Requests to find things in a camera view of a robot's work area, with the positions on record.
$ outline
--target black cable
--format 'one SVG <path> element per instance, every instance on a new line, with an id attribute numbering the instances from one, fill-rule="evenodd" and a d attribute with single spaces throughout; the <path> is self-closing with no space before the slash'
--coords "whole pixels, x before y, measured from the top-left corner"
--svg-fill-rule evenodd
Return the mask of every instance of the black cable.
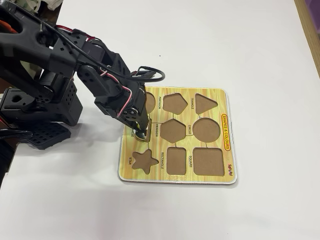
<path id="1" fill-rule="evenodd" d="M 0 140 L 1 139 L 13 139 L 18 138 L 20 140 L 27 140 L 32 138 L 33 133 L 31 131 L 25 131 L 20 129 L 4 128 L 0 129 Z"/>
<path id="2" fill-rule="evenodd" d="M 67 44 L 69 44 L 73 49 L 75 49 L 78 53 L 80 53 L 81 55 L 85 56 L 87 59 L 89 59 L 90 61 L 92 61 L 93 63 L 97 64 L 99 67 L 105 69 L 108 71 L 108 73 L 111 73 L 115 76 L 118 76 L 120 78 L 126 79 L 126 80 L 131 80 L 131 81 L 136 81 L 136 82 L 142 82 L 142 83 L 153 83 L 153 82 L 160 82 L 163 79 L 165 79 L 166 75 L 163 71 L 158 70 L 156 68 L 153 67 L 148 67 L 148 66 L 141 66 L 141 68 L 144 68 L 146 70 L 151 70 L 151 71 L 155 71 L 156 73 L 159 73 L 161 75 L 161 77 L 158 78 L 143 78 L 143 77 L 132 77 L 132 76 L 126 76 L 123 75 L 121 73 L 118 73 L 116 71 L 114 71 L 113 69 L 111 69 L 110 67 L 107 67 L 106 65 L 104 65 L 102 62 L 97 61 L 96 59 L 94 59 L 92 56 L 90 56 L 89 54 L 87 54 L 85 51 L 83 51 L 80 47 L 78 47 L 75 43 L 73 43 L 69 38 L 67 38 L 65 35 L 63 35 L 60 31 L 58 31 L 57 29 L 55 29 L 53 26 L 51 26 L 50 24 L 46 23 L 45 21 L 41 20 L 40 18 L 34 16 L 32 13 L 28 12 L 27 10 L 23 9 L 22 7 L 19 7 L 18 5 L 16 5 L 17 8 L 19 8 L 21 11 L 23 11 L 25 14 L 27 14 L 30 18 L 36 20 L 39 23 L 44 24 L 47 28 L 49 28 L 50 30 L 52 30 L 53 32 L 55 32 L 62 40 L 64 40 Z"/>

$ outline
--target square cutout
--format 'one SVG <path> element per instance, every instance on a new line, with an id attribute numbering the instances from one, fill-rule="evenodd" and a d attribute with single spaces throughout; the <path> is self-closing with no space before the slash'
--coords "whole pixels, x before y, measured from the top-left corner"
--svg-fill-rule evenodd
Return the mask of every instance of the square cutout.
<path id="1" fill-rule="evenodd" d="M 220 148 L 193 149 L 193 171 L 200 176 L 224 176 L 224 158 Z"/>

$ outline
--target triangle cutout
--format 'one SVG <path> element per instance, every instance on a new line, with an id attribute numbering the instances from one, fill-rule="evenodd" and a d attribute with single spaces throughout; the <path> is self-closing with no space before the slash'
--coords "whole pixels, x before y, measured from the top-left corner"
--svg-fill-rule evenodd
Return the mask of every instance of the triangle cutout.
<path id="1" fill-rule="evenodd" d="M 216 101 L 211 100 L 201 94 L 195 95 L 195 113 L 196 114 L 203 114 L 204 112 L 213 109 L 218 106 Z"/>

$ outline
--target star cutout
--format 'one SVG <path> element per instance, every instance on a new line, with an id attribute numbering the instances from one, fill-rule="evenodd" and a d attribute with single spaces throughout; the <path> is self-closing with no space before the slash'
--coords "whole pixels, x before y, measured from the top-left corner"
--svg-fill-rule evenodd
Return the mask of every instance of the star cutout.
<path id="1" fill-rule="evenodd" d="M 155 158 L 152 158 L 152 152 L 150 149 L 147 149 L 144 153 L 134 152 L 132 156 L 135 159 L 132 169 L 142 169 L 145 174 L 150 173 L 150 168 L 153 165 L 157 165 L 159 161 Z"/>

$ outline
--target shape cutout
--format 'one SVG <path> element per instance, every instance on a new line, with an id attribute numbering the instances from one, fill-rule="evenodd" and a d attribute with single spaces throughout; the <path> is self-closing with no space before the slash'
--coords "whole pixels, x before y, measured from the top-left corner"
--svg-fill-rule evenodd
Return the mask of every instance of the shape cutout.
<path id="1" fill-rule="evenodd" d="M 180 115 L 188 106 L 187 101 L 180 93 L 174 93 L 163 97 L 163 110 Z"/>
<path id="2" fill-rule="evenodd" d="M 156 106 L 156 99 L 155 97 L 150 93 L 146 93 L 146 102 L 145 102 L 145 108 L 146 108 L 146 113 L 149 114 L 151 113 Z"/>
<path id="3" fill-rule="evenodd" d="M 185 175 L 187 151 L 183 147 L 169 147 L 166 151 L 166 172 L 169 175 Z"/>
<path id="4" fill-rule="evenodd" d="M 186 137 L 186 126 L 175 119 L 170 119 L 161 124 L 160 137 L 174 144 Z"/>
<path id="5" fill-rule="evenodd" d="M 224 158 L 220 148 L 193 149 L 193 172 L 201 176 L 224 176 Z"/>
<path id="6" fill-rule="evenodd" d="M 192 127 L 193 135 L 201 142 L 212 143 L 220 136 L 219 124 L 211 118 L 203 117 Z"/>
<path id="7" fill-rule="evenodd" d="M 216 101 L 207 98 L 199 93 L 195 95 L 195 113 L 203 114 L 204 112 L 213 109 L 218 106 Z"/>
<path id="8" fill-rule="evenodd" d="M 144 153 L 133 152 L 132 156 L 135 159 L 132 169 L 142 169 L 145 174 L 150 173 L 150 168 L 153 165 L 157 165 L 159 161 L 152 157 L 152 152 L 147 149 Z"/>

